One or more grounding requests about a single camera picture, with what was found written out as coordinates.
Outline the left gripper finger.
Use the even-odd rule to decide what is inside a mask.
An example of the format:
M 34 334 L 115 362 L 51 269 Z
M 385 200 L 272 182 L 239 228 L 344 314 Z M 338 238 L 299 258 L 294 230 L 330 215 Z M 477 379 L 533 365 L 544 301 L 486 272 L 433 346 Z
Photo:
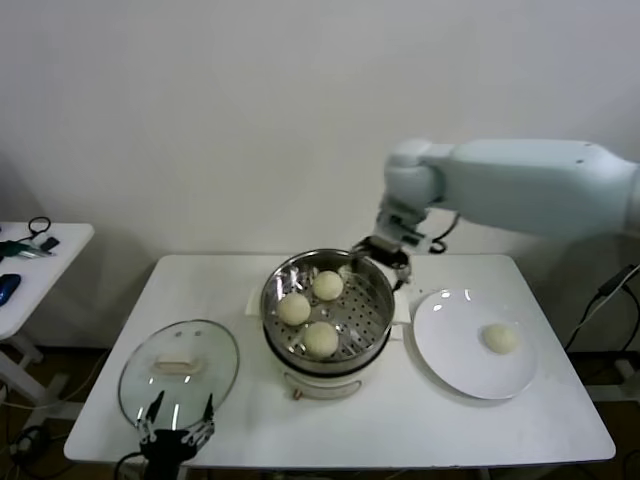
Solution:
M 210 394 L 201 419 L 188 429 L 181 443 L 186 445 L 204 445 L 215 433 L 213 394 Z
M 150 403 L 145 415 L 136 421 L 136 430 L 141 443 L 149 443 L 155 440 L 153 424 L 157 418 L 164 395 L 165 391 L 160 391 L 156 398 Z

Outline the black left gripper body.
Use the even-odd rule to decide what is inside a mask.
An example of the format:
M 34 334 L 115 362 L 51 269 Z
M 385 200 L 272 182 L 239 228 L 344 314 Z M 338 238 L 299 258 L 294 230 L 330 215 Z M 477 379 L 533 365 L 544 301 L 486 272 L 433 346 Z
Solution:
M 154 440 L 145 437 L 139 443 L 140 452 L 147 461 L 144 480 L 176 480 L 180 466 L 194 458 L 198 452 L 192 440 L 184 441 L 186 430 L 158 430 Z

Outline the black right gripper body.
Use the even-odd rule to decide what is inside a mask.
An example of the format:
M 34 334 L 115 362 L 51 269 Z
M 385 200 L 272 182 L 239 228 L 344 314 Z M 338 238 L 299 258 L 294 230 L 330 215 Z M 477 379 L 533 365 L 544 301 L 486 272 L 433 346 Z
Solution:
M 384 238 L 372 235 L 361 241 L 368 241 L 370 244 L 371 253 L 368 257 L 386 267 L 392 268 L 392 265 L 397 263 L 410 264 L 409 256 L 401 247 Z

